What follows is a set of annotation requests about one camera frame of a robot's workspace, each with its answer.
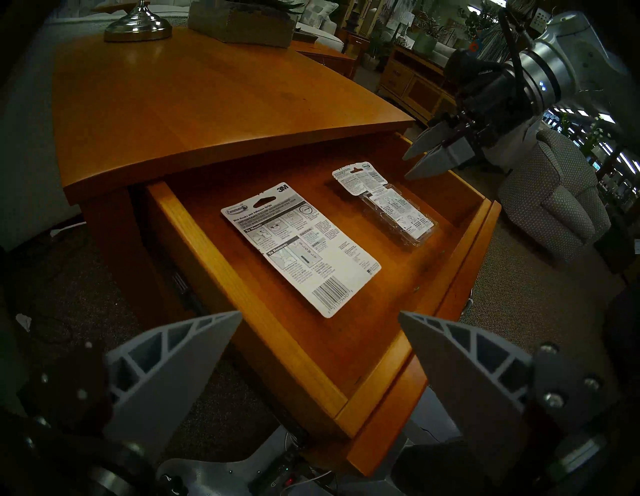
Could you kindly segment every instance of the barcode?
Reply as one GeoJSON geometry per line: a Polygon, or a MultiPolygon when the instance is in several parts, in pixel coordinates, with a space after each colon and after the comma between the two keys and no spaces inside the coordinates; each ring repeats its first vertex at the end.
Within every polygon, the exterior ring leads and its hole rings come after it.
{"type": "Polygon", "coordinates": [[[317,299],[333,310],[347,299],[351,291],[335,277],[331,276],[313,291],[317,299]]]}
{"type": "Polygon", "coordinates": [[[382,176],[380,174],[378,174],[376,171],[374,170],[370,170],[369,171],[369,175],[375,179],[376,181],[378,181],[380,184],[382,184],[385,180],[382,179],[382,176]]]}

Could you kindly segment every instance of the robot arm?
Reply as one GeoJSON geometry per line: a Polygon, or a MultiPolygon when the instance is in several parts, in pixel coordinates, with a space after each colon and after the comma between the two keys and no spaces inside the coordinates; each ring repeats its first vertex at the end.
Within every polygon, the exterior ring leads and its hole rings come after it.
{"type": "Polygon", "coordinates": [[[519,54],[509,21],[523,34],[524,29],[505,8],[499,19],[511,60],[505,64],[478,61],[462,50],[449,58],[445,76],[461,86],[458,113],[433,122],[407,151],[404,159],[427,152],[407,179],[440,174],[483,156],[484,150],[502,146],[501,137],[579,92],[608,98],[622,126],[637,114],[640,100],[630,73],[604,49],[584,14],[553,17],[539,38],[527,37],[529,47],[519,54]]]}

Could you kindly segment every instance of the electrical cord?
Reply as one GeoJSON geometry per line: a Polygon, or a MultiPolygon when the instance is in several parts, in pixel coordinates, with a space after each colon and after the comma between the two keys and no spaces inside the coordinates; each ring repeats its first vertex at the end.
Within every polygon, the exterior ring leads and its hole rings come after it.
{"type": "Polygon", "coordinates": [[[280,491],[280,496],[284,496],[284,493],[287,491],[287,489],[291,489],[293,486],[301,486],[302,484],[307,484],[309,482],[317,481],[318,479],[322,479],[324,476],[328,476],[329,474],[331,474],[331,472],[332,470],[329,470],[327,473],[322,474],[321,476],[314,477],[313,479],[309,479],[308,481],[302,481],[302,482],[298,482],[290,486],[287,486],[282,491],[280,491]]]}

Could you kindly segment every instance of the wooden cabinet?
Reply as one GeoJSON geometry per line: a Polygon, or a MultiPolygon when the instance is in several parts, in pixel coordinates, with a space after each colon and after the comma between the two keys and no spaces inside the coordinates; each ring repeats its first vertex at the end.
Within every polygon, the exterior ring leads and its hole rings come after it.
{"type": "Polygon", "coordinates": [[[401,97],[412,77],[413,72],[411,70],[390,60],[380,78],[380,86],[384,86],[395,95],[401,97]]]}
{"type": "Polygon", "coordinates": [[[380,96],[396,101],[424,124],[443,112],[455,111],[455,92],[455,86],[445,80],[442,68],[398,46],[378,87],[380,96]]]}

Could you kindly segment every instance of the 3m command hook package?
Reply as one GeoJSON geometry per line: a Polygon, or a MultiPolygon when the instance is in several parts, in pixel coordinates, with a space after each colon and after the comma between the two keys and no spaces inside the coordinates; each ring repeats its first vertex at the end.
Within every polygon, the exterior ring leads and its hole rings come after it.
{"type": "Polygon", "coordinates": [[[414,205],[369,162],[358,162],[334,170],[333,177],[369,207],[408,242],[420,246],[433,233],[436,223],[414,205]]]}
{"type": "Polygon", "coordinates": [[[313,205],[281,182],[221,210],[324,317],[331,317],[380,264],[313,205]]]}

